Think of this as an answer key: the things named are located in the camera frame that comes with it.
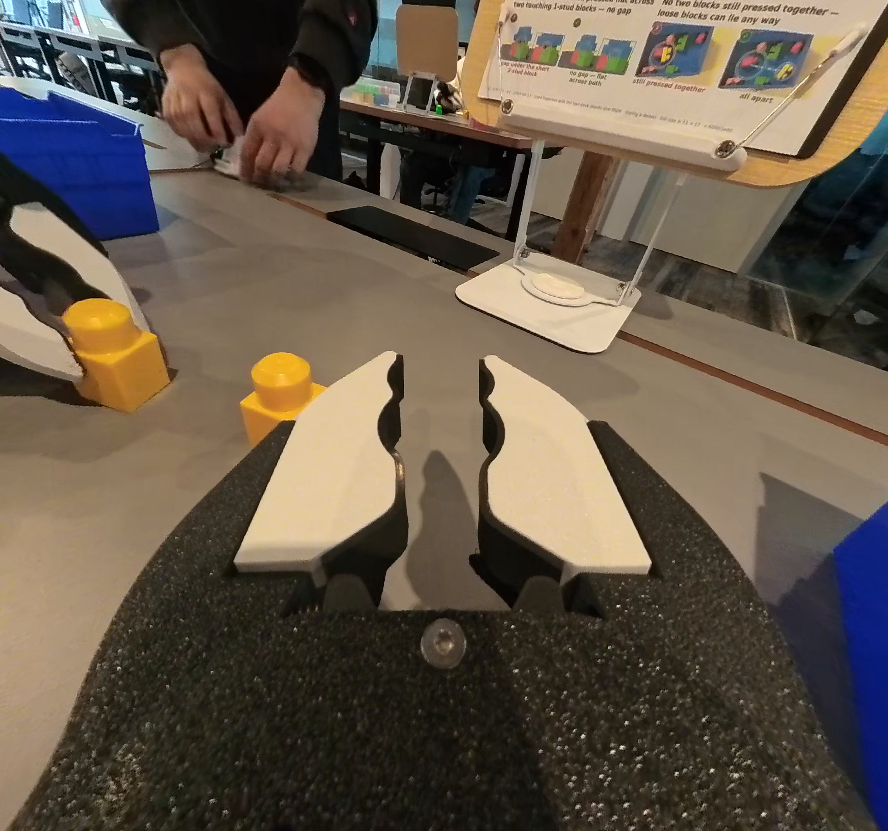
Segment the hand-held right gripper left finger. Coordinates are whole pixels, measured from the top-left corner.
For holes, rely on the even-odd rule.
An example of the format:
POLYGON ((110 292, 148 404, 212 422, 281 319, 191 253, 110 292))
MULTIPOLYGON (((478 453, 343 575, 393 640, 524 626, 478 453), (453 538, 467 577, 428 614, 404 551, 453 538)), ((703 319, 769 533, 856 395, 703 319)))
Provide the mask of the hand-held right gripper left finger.
POLYGON ((297 415, 234 555, 238 573, 341 574, 382 590, 407 547, 403 356, 384 351, 297 415))

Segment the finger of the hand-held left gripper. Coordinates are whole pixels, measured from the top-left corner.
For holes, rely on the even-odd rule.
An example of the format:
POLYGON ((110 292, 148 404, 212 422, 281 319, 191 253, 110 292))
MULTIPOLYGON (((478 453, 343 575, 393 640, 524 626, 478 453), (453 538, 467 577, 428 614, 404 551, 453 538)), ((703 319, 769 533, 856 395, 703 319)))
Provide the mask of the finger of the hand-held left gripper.
MULTIPOLYGON (((76 302, 105 299, 150 325, 107 252, 74 210, 52 190, 1 156, 1 264, 22 288, 61 317, 76 302)), ((1 291, 2 359, 74 359, 68 335, 40 318, 28 299, 1 291)))
POLYGON ((2 270, 11 278, 2 281, 3 360, 75 386, 82 380, 62 316, 90 297, 85 260, 83 248, 2 249, 2 270))

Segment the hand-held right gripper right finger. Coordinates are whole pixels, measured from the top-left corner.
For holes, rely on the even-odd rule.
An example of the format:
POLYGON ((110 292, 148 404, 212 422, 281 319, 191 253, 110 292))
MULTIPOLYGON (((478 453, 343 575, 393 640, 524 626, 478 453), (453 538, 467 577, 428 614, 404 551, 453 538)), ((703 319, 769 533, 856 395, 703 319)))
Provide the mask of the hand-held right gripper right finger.
POLYGON ((480 360, 479 553, 504 586, 546 576, 647 575, 652 559, 593 436, 558 392, 494 355, 480 360))

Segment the yellow mega block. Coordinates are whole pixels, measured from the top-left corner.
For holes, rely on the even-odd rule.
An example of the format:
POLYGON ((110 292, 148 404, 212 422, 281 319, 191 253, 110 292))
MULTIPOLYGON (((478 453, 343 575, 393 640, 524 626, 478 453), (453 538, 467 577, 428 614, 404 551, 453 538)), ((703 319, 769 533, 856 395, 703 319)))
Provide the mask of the yellow mega block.
POLYGON ((79 396, 123 413, 138 410, 171 382, 156 335, 140 328, 125 305, 89 299, 62 316, 83 378, 79 396))
POLYGON ((279 423, 292 422, 326 387, 315 382, 309 363, 289 352, 275 352, 251 369, 252 392, 240 401, 240 415, 251 447, 279 423))

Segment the clear box of blocks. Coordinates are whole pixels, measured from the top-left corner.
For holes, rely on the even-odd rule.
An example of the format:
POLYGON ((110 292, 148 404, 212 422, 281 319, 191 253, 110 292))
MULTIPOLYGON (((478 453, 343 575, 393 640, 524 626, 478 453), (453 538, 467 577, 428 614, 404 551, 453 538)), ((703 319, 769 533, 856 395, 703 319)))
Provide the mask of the clear box of blocks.
POLYGON ((402 90, 398 82, 361 77, 340 93, 342 102, 394 108, 401 105, 402 90))

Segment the white stand base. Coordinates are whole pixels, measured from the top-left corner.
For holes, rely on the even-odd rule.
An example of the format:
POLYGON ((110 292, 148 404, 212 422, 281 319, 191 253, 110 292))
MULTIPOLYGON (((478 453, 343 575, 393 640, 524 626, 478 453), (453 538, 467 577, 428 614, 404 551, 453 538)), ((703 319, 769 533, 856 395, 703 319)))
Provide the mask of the white stand base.
POLYGON ((531 253, 484 271, 456 289, 467 307, 563 348, 609 348, 641 298, 635 281, 531 253))

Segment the black office chairs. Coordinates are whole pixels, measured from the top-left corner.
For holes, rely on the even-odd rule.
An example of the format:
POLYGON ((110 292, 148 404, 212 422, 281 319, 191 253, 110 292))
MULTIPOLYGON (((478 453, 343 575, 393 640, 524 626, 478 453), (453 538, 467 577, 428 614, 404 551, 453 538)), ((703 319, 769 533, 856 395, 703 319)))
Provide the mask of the black office chairs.
POLYGON ((150 116, 161 113, 161 68, 148 49, 128 37, 4 20, 1 50, 2 75, 48 81, 150 116))

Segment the black table strip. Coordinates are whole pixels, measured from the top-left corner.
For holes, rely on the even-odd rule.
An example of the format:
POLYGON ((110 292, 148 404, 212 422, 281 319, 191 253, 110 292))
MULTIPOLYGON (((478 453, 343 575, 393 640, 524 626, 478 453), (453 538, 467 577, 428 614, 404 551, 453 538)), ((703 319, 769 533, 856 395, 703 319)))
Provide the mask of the black table strip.
POLYGON ((326 219, 463 274, 498 257, 494 249, 371 205, 332 211, 326 219))

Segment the white document stand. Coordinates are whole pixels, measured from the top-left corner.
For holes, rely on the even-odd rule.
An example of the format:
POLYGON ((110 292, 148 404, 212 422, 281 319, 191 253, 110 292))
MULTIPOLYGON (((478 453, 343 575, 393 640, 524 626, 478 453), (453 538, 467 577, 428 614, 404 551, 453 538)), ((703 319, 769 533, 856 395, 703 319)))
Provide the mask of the white document stand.
MULTIPOLYGON (((602 213, 600 215, 598 223, 595 227, 595 232, 594 232, 594 236, 593 236, 592 240, 594 239, 594 237, 596 235, 597 227, 599 226, 600 223, 603 223, 605 221, 606 214, 609 212, 610 208, 613 205, 613 201, 616 198, 616 191, 618 190, 620 184, 622 183, 623 177, 624 177, 625 172, 626 172, 628 165, 629 165, 629 160, 625 157, 618 157, 615 154, 607 155, 604 152, 600 152, 600 151, 593 151, 593 152, 596 152, 599 154, 604 154, 605 156, 619 159, 620 165, 618 167, 616 179, 615 179, 612 189, 609 193, 609 197, 605 203, 605 206, 602 210, 602 213)), ((523 195, 522 201, 520 203, 518 203, 515 200, 512 204, 512 214, 518 216, 517 225, 516 225, 516 229, 515 229, 515 235, 514 235, 514 243, 515 243, 514 252, 513 252, 513 265, 514 266, 518 266, 520 262, 522 262, 523 260, 526 260, 531 253, 531 248, 528 247, 528 242, 527 242, 527 223, 528 223, 529 217, 533 211, 534 198, 536 196, 537 184, 538 184, 538 180, 539 180, 539 173, 540 173, 542 161, 544 160, 544 158, 545 158, 544 143, 542 140, 535 140, 531 149, 527 152, 527 155, 526 155, 527 166, 524 169, 524 171, 522 172, 522 177, 525 180, 525 189, 524 189, 524 195, 523 195)), ((674 204, 678 198, 678 195, 680 194, 681 190, 683 189, 685 179, 686 179, 686 174, 680 173, 680 174, 678 174, 676 181, 672 184, 672 188, 669 190, 669 195, 667 197, 667 200, 662 203, 662 206, 660 209, 660 219, 656 223, 656 226, 654 226, 650 232, 649 241, 645 247, 645 251, 642 254, 641 258, 638 260, 638 265, 637 265, 636 269, 634 270, 631 278, 629 280, 616 281, 614 287, 606 289, 605 294, 604 294, 604 298, 600 301, 602 304, 613 306, 613 307, 621 307, 621 306, 628 304, 629 297, 635 292, 637 285, 638 285, 638 281, 640 280, 644 270, 646 269, 646 267, 648 265, 649 259, 653 254, 654 248, 656 248, 656 246, 658 244, 658 240, 659 240, 660 234, 662 232, 662 229, 664 227, 664 224, 666 223, 667 219, 669 218, 669 216, 672 212, 672 208, 674 207, 674 204)), ((586 248, 586 250, 583 254, 583 257, 587 253, 592 240, 590 241, 588 247, 586 248)), ((562 260, 559 260, 559 261, 563 262, 565 265, 570 265, 570 266, 577 268, 581 265, 583 258, 577 264, 572 264, 572 263, 565 262, 562 260)))

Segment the white board ledge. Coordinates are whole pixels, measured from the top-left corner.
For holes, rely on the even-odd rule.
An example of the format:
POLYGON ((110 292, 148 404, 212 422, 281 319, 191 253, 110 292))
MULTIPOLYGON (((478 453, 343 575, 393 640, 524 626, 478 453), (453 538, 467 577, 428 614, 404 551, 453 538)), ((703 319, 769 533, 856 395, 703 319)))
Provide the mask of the white board ledge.
POLYGON ((610 149, 632 160, 657 159, 672 167, 732 174, 749 158, 747 149, 731 140, 719 141, 705 133, 656 126, 651 121, 637 124, 598 116, 588 123, 570 124, 567 118, 578 114, 575 109, 549 109, 515 99, 505 100, 500 111, 501 126, 517 134, 555 145, 610 149))

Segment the brown background table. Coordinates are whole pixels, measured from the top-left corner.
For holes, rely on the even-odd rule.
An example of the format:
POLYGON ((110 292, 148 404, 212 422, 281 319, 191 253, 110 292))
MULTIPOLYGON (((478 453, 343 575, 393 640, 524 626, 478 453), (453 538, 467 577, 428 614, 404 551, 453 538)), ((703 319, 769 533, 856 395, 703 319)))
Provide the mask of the brown background table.
POLYGON ((366 165, 369 192, 380 195, 383 147, 390 144, 400 149, 417 149, 443 157, 452 153, 458 163, 480 164, 482 147, 496 147, 514 152, 510 191, 510 219, 504 237, 515 238, 518 221, 525 208, 531 166, 534 164, 532 141, 524 136, 490 129, 456 115, 436 115, 415 108, 385 107, 353 101, 340 103, 340 130, 344 135, 367 141, 366 165))

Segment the small tablet stand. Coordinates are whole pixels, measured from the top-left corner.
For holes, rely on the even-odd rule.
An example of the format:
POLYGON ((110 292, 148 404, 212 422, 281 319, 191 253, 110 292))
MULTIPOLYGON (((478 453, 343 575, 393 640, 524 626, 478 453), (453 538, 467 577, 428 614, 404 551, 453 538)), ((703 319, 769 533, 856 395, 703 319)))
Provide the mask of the small tablet stand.
POLYGON ((412 71, 407 75, 407 82, 401 99, 404 110, 432 112, 435 108, 435 93, 438 80, 434 73, 412 71))

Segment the tan rounded panel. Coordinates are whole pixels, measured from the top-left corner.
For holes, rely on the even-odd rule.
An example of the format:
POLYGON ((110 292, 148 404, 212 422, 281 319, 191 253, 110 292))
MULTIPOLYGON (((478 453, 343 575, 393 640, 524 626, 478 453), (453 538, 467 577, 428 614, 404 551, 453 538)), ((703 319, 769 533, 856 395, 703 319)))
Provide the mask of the tan rounded panel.
POLYGON ((401 75, 450 82, 459 60, 459 22, 451 6, 402 3, 395 17, 397 69, 401 75))

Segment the brown wooden post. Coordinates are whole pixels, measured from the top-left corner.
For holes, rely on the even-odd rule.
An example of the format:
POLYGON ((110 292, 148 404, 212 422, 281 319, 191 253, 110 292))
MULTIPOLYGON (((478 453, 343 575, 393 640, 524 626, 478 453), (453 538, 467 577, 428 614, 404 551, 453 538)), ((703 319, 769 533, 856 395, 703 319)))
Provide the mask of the brown wooden post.
POLYGON ((551 257, 572 264, 581 261, 594 236, 619 165, 619 159, 592 151, 583 153, 551 257))

